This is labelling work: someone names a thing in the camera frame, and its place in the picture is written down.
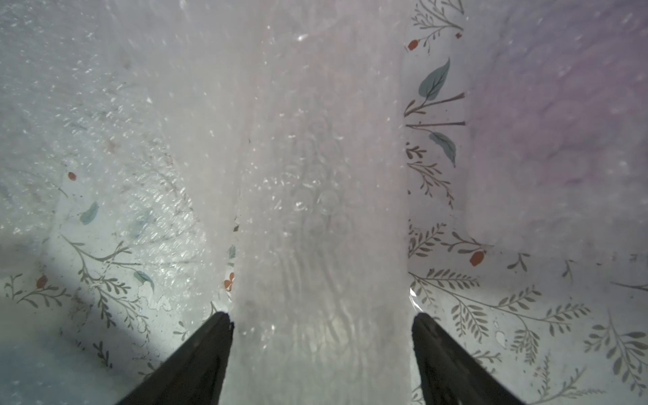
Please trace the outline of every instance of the wrinkled plastic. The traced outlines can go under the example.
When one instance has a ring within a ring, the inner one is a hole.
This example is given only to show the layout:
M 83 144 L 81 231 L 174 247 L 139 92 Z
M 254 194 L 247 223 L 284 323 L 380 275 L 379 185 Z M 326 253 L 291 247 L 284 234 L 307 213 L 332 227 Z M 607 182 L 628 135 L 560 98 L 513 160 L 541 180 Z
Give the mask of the wrinkled plastic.
M 236 329 L 221 401 L 405 403 L 407 8 L 107 4 L 217 248 L 240 184 Z
M 565 259 L 645 252 L 648 5 L 466 9 L 472 32 L 456 57 L 471 86 L 470 234 Z

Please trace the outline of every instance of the plant illustration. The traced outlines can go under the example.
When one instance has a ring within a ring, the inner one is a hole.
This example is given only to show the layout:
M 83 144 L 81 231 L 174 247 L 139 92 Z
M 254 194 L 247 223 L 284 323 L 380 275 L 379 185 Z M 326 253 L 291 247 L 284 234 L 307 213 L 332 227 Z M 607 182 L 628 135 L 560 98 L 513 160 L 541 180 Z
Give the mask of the plant illustration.
M 550 308 L 544 317 L 532 316 L 524 312 L 530 311 L 536 297 L 542 294 L 535 290 L 534 286 L 527 287 L 517 294 L 510 297 L 504 297 L 497 305 L 492 305 L 470 298 L 460 294 L 458 290 L 468 290 L 479 286 L 479 282 L 467 275 L 461 275 L 451 270 L 430 269 L 426 277 L 421 277 L 410 272 L 414 281 L 410 288 L 415 291 L 417 296 L 424 294 L 421 302 L 433 300 L 433 289 L 443 291 L 457 300 L 457 305 L 452 307 L 450 314 L 452 321 L 457 330 L 459 337 L 472 335 L 481 343 L 484 337 L 489 335 L 488 315 L 485 308 L 497 310 L 503 314 L 509 314 L 518 319 L 523 329 L 515 331 L 511 350 L 515 353 L 524 353 L 524 362 L 534 364 L 538 348 L 540 346 L 540 336 L 529 328 L 528 322 L 534 321 L 545 324 L 549 327 L 552 336 L 555 331 L 560 333 L 571 332 L 572 320 L 587 316 L 591 310 L 584 305 L 559 305 L 557 308 Z
M 22 277 L 22 273 L 17 275 L 12 275 L 9 277 L 9 282 L 5 283 L 5 297 L 11 298 L 11 300 L 16 301 L 16 304 L 20 302 L 26 302 L 34 308 L 38 308 L 38 304 L 35 301 L 35 298 L 41 297 L 46 307 L 50 306 L 50 302 L 53 301 L 59 307 L 63 305 L 59 298 L 61 297 L 71 297 L 68 294 L 66 289 L 60 290 L 59 288 L 53 285 L 47 285 L 47 276 L 42 275 L 38 280 L 36 280 L 35 289 L 31 292 L 26 292 L 24 289 L 19 289 L 16 291 L 16 280 Z
M 590 339 L 585 341 L 585 353 L 589 351 L 598 352 L 602 348 L 607 350 L 605 357 L 614 359 L 612 372 L 621 376 L 622 382 L 630 383 L 630 391 L 637 390 L 641 397 L 646 390 L 646 384 L 642 382 L 642 375 L 648 363 L 645 361 L 648 340 L 644 332 L 628 332 L 621 334 L 614 327 L 612 314 L 609 314 L 607 326 L 594 325 Z
M 151 364 L 151 362 L 146 363 L 146 366 L 147 366 L 148 370 L 146 370 L 146 371 L 138 371 L 138 372 L 137 372 L 137 374 L 141 375 L 145 380 L 146 380 L 148 377 L 150 377 L 151 374 L 153 374 L 153 372 L 154 372 L 155 370 L 157 370 L 156 367 L 153 367 L 153 365 Z
M 408 258 L 416 255 L 418 257 L 427 257 L 428 253 L 441 239 L 438 235 L 443 235 L 442 228 L 446 224 L 436 224 L 431 230 L 423 232 L 419 228 L 413 227 L 410 224 L 410 243 L 408 246 Z
M 106 354 L 104 354 L 104 341 L 100 340 L 99 345 L 96 343 L 92 343 L 92 347 L 97 350 L 97 357 L 101 360 L 102 364 L 105 365 L 108 368 L 113 368 L 113 364 L 110 362 L 110 352 L 106 350 Z
M 410 42 L 408 48 L 411 51 L 423 42 L 422 46 L 426 47 L 430 53 L 430 38 L 432 41 L 436 40 L 446 29 L 455 30 L 456 37 L 461 38 L 463 28 L 451 22 L 450 16 L 446 14 L 446 7 L 455 15 L 465 13 L 461 0 L 419 0 L 414 8 L 415 14 L 411 19 L 414 21 L 414 26 L 423 30 L 426 35 Z
M 180 325 L 180 327 L 183 330 L 174 330 L 173 334 L 180 335 L 180 341 L 185 341 L 185 339 L 187 339 L 187 333 L 188 333 L 187 329 L 185 328 L 185 324 L 182 323 L 182 321 L 178 321 L 178 325 Z
M 509 264 L 506 266 L 507 269 L 513 270 L 516 268 L 518 265 L 526 272 L 527 271 L 527 266 L 526 263 L 524 262 L 525 257 L 530 257 L 531 255 L 527 253 L 518 253 L 518 260 L 515 263 Z
M 423 399 L 423 390 L 421 389 L 420 384 L 418 387 L 414 388 L 411 391 L 410 405 L 425 405 L 425 400 Z
M 573 260 L 565 260 L 565 271 L 562 274 L 562 278 L 567 278 L 569 277 L 569 280 L 571 283 L 573 283 L 573 274 L 572 274 L 572 267 L 569 265 L 569 263 L 576 263 Z
M 645 291 L 648 292 L 648 284 L 641 284 L 641 285 L 629 285 L 629 284 L 621 284 L 617 283 L 615 281 L 611 281 L 612 284 L 619 286 L 619 287 L 625 287 L 625 288 L 632 288 L 633 290 L 639 290 L 639 291 Z
M 140 266 L 139 263 L 122 262 L 117 260 L 119 255 L 132 254 L 129 247 L 123 246 L 124 242 L 121 241 L 117 244 L 113 253 L 105 257 L 96 257 L 82 249 L 82 247 L 85 246 L 84 243 L 71 242 L 65 236 L 63 236 L 63 239 L 72 246 L 72 248 L 74 248 L 81 260 L 81 269 L 77 272 L 77 274 L 81 276 L 80 280 L 89 285 L 91 290 L 96 290 L 98 293 L 97 308 L 100 311 L 99 316 L 101 320 L 106 320 L 106 327 L 110 328 L 111 326 L 117 325 L 113 320 L 113 312 L 110 310 L 111 305 L 115 304 L 125 313 L 124 323 L 126 324 L 126 327 L 135 330 L 135 326 L 139 325 L 139 332 L 144 334 L 146 341 L 148 341 L 150 336 L 150 329 L 147 322 L 148 317 L 140 314 L 142 306 L 139 304 L 139 298 L 128 298 L 127 295 L 131 289 L 130 286 L 126 285 L 124 282 L 120 282 L 115 277 L 106 278 L 105 276 L 110 269 L 110 266 L 116 266 L 132 270 L 136 279 L 142 277 L 139 275 L 140 272 L 134 268 L 135 266 Z M 103 275 L 99 277 L 92 276 L 89 272 L 86 259 L 90 259 L 92 262 L 105 266 L 102 271 Z
M 542 367 L 538 367 L 536 370 L 536 376 L 542 377 L 542 387 L 538 388 L 538 394 L 540 398 L 529 402 L 529 405 L 543 404 L 545 402 L 550 402 L 558 398 L 567 398 L 567 399 L 576 399 L 582 397 L 583 395 L 591 394 L 603 394 L 605 391 L 600 389 L 577 389 L 576 383 L 578 380 L 585 374 L 585 368 L 575 369 L 575 375 L 569 378 L 569 381 L 563 381 L 562 387 L 554 394 L 551 393 L 551 378 L 549 371 L 549 355 L 547 354 L 544 357 L 544 363 Z
M 427 111 L 425 110 L 428 107 L 442 104 L 445 102 L 451 102 L 455 100 L 460 100 L 465 97 L 464 93 L 460 93 L 454 97 L 447 98 L 445 100 L 433 101 L 439 95 L 439 92 L 445 84 L 446 78 L 448 77 L 448 72 L 450 71 L 450 59 L 441 67 L 438 67 L 432 73 L 430 73 L 420 84 L 419 86 L 419 96 L 423 97 L 423 101 L 416 105 L 416 99 L 410 101 L 410 103 L 405 108 L 403 116 L 409 117 L 412 114 L 425 115 Z M 434 130 L 436 127 L 440 126 L 453 126 L 453 125 L 466 125 L 465 121 L 461 122 L 435 122 L 435 123 L 423 123 L 419 121 L 417 124 L 406 124 L 406 127 L 413 130 L 424 131 L 428 133 L 429 138 L 439 145 L 443 150 L 445 156 L 452 162 L 453 166 L 456 166 L 456 156 L 457 156 L 457 146 L 454 142 L 444 135 L 441 132 Z
M 419 189 L 425 189 L 424 195 L 432 198 L 432 189 L 434 187 L 444 188 L 446 192 L 446 198 L 448 198 L 448 205 L 450 206 L 450 208 L 454 208 L 454 196 L 452 195 L 452 190 L 450 189 L 450 182 L 439 178 L 439 175 L 442 175 L 443 173 L 437 168 L 437 163 L 425 165 L 421 159 L 423 158 L 427 150 L 421 149 L 419 146 L 408 148 L 407 146 L 409 145 L 410 143 L 407 142 L 405 148 L 405 153 L 407 153 L 408 159 L 413 160 L 414 155 L 418 157 L 418 159 L 414 162 L 409 162 L 408 167 L 421 176 L 421 186 L 419 187 Z
M 464 239 L 459 234 L 457 231 L 453 231 L 451 235 L 456 239 L 456 242 L 454 243 L 448 243 L 448 242 L 442 242 L 442 246 L 447 246 L 448 247 L 448 252 L 451 252 L 454 250 L 456 246 L 465 246 L 464 248 L 458 249 L 457 253 L 460 255 L 466 255 L 470 253 L 475 253 L 477 251 L 482 251 L 482 252 L 487 252 L 488 249 L 490 248 L 490 245 L 485 245 L 482 243 L 477 242 L 474 238 L 469 238 Z
M 488 371 L 490 374 L 495 374 L 495 368 L 491 367 L 491 369 L 488 368 L 488 365 L 495 364 L 497 362 L 502 362 L 502 354 L 501 353 L 494 353 L 491 354 L 490 350 L 486 350 L 485 352 L 482 352 L 481 350 L 477 350 L 474 353 L 470 354 L 473 359 L 477 361 L 477 363 L 480 364 L 480 366 L 484 367 L 486 371 Z

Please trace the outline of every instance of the floral pattern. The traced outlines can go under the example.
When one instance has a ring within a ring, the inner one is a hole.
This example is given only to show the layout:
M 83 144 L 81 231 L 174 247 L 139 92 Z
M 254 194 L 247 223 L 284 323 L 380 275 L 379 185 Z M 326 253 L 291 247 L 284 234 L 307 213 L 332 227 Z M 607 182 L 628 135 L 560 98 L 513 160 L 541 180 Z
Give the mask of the floral pattern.
M 415 82 L 403 112 L 413 303 L 527 403 L 642 403 L 648 278 L 637 275 L 648 267 L 648 257 L 611 264 L 536 258 L 500 251 L 464 230 L 460 190 L 468 135 L 461 103 L 467 89 L 448 56 L 464 33 L 464 14 L 461 0 L 418 0 L 405 41 L 412 62 L 405 77 Z M 106 153 L 118 153 L 118 145 L 109 146 Z M 66 314 L 70 322 L 61 334 L 74 336 L 80 350 L 91 347 L 106 368 L 140 379 L 200 321 L 230 308 L 239 227 L 233 220 L 232 245 L 215 273 L 213 296 L 204 297 L 199 316 L 188 322 L 167 297 L 175 288 L 168 275 L 206 263 L 199 254 L 152 260 L 147 249 L 188 243 L 202 230 L 172 159 L 163 148 L 155 150 L 129 170 L 133 179 L 156 179 L 162 203 L 119 221 L 107 220 L 109 201 L 90 198 L 92 173 L 63 169 L 55 226 L 43 243 L 46 260 L 2 280 L 16 305 L 31 306 L 40 316 Z M 129 184 L 121 192 L 137 186 Z M 147 227 L 168 220 L 163 205 L 173 207 L 169 222 L 185 216 L 188 224 L 142 241 Z M 414 373 L 410 404 L 424 403 L 419 382 Z

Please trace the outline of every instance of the printed leaf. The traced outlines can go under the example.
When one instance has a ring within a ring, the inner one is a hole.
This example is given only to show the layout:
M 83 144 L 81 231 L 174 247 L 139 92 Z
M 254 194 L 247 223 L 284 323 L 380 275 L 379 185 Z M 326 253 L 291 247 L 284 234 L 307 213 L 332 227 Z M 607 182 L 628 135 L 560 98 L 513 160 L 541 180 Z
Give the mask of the printed leaf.
M 445 65 L 435 69 L 430 73 L 419 86 L 419 95 L 426 100 L 434 100 L 439 95 L 443 84 L 445 84 L 448 71 L 450 70 L 450 59 Z
M 643 333 L 643 332 L 630 332 L 630 333 L 626 333 L 625 335 L 630 336 L 631 338 L 634 338 L 634 339 L 641 339 L 641 338 L 644 338 L 646 336 L 646 334 Z
M 457 146 L 454 144 L 454 142 L 452 142 L 450 138 L 443 135 L 441 132 L 432 132 L 430 134 L 430 139 L 443 149 L 445 155 L 456 167 L 457 165 L 455 163 L 455 158 L 457 156 Z
M 79 216 L 79 220 L 81 221 L 82 224 L 88 225 L 90 222 L 92 222 L 95 219 L 98 210 L 99 210 L 99 205 L 97 205 L 97 202 L 93 202 L 92 205 L 90 205 L 90 208 L 88 208 L 86 212 L 84 212 L 83 214 L 81 214 L 81 216 Z
M 619 357 L 616 359 L 614 362 L 614 365 L 612 366 L 612 371 L 614 372 L 614 375 L 619 375 L 619 372 L 621 371 L 621 358 Z
M 156 286 L 153 283 L 153 280 L 145 272 L 140 272 L 139 270 L 135 270 L 134 275 L 135 275 L 135 278 L 137 279 L 137 281 L 139 281 L 142 284 L 144 284 L 145 282 L 148 281 L 149 283 L 151 283 L 151 290 L 153 290 L 153 291 L 156 290 Z

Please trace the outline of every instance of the translucent plastic sheet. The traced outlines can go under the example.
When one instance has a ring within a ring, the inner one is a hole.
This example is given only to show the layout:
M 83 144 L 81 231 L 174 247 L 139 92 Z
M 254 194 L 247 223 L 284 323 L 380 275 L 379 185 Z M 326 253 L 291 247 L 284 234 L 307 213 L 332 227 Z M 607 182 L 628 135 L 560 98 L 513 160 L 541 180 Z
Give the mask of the translucent plastic sheet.
M 247 146 L 223 401 L 404 402 L 403 9 L 110 4 L 216 247 L 231 205 L 212 203 L 231 199 Z
M 646 3 L 495 1 L 473 16 L 457 48 L 472 79 L 471 234 L 564 259 L 644 252 Z

